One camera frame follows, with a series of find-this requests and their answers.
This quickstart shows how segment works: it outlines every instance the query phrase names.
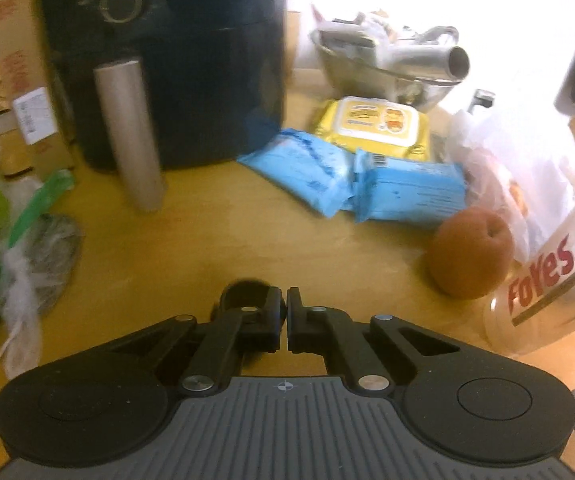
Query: metal cylinder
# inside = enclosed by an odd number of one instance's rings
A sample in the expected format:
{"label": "metal cylinder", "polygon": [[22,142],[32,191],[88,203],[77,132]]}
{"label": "metal cylinder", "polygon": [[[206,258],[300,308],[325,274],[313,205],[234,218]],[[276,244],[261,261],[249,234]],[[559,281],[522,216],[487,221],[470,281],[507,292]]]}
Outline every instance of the metal cylinder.
{"label": "metal cylinder", "polygon": [[470,58],[460,46],[394,45],[389,58],[387,69],[401,76],[462,81],[470,72]]}
{"label": "metal cylinder", "polygon": [[140,210],[162,205],[165,184],[154,139],[139,59],[123,59],[94,69],[96,90],[116,164]]}

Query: table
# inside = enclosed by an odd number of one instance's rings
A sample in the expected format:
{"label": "table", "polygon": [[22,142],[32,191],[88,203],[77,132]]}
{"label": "table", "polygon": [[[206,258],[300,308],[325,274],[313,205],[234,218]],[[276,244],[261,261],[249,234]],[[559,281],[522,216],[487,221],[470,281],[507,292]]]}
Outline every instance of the table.
{"label": "table", "polygon": [[[298,72],[286,125],[307,127],[328,92],[318,73]],[[432,118],[441,117],[438,110]],[[355,320],[394,314],[488,348],[485,301],[450,300],[426,275],[427,232],[394,222],[354,224],[345,212],[324,219],[235,162],[168,172],[164,207],[155,214],[136,212],[117,176],[91,171],[78,155],[75,176],[76,189],[55,210],[74,216],[85,239],[71,283],[43,320],[43,362],[176,314],[204,322],[222,288],[246,277],[284,292],[299,286],[305,304],[341,308]],[[4,337],[1,329],[0,344]],[[574,388],[575,333],[523,361]],[[318,356],[282,350],[245,373],[293,376],[325,368]],[[0,367],[0,388],[5,382]],[[574,443],[563,457],[575,468]],[[5,460],[0,444],[0,466]]]}

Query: black air fryer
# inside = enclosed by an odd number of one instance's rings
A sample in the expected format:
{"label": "black air fryer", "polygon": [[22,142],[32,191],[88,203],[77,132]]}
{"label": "black air fryer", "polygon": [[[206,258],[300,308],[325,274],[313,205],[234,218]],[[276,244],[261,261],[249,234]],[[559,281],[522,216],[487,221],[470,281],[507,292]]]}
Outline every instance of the black air fryer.
{"label": "black air fryer", "polygon": [[93,69],[138,56],[164,168],[261,148],[282,121],[285,0],[42,0],[78,142],[116,167]]}

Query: white string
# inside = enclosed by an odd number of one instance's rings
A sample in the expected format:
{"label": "white string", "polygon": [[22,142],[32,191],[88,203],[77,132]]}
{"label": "white string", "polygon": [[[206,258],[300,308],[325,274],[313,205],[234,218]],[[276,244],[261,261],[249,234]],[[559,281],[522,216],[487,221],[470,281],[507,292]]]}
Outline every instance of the white string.
{"label": "white string", "polygon": [[14,339],[18,335],[18,332],[20,332],[21,325],[22,325],[21,322],[18,322],[18,323],[16,323],[16,325],[14,325],[14,328],[10,332],[10,335],[8,336],[7,340],[0,347],[0,360],[2,359],[3,355],[5,354],[5,350],[8,349],[8,346],[10,346],[11,342],[14,341]]}

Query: brown stripe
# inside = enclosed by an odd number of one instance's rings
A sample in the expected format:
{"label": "brown stripe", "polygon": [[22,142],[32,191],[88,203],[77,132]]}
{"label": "brown stripe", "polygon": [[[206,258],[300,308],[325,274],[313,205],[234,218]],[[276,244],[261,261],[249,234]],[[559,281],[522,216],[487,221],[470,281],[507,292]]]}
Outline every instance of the brown stripe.
{"label": "brown stripe", "polygon": [[558,300],[562,295],[564,295],[568,290],[575,286],[575,273],[562,282],[558,287],[553,288],[544,297],[538,300],[525,312],[522,312],[512,320],[512,325],[519,326],[521,323],[527,321],[532,316],[535,316],[541,312],[550,303]]}

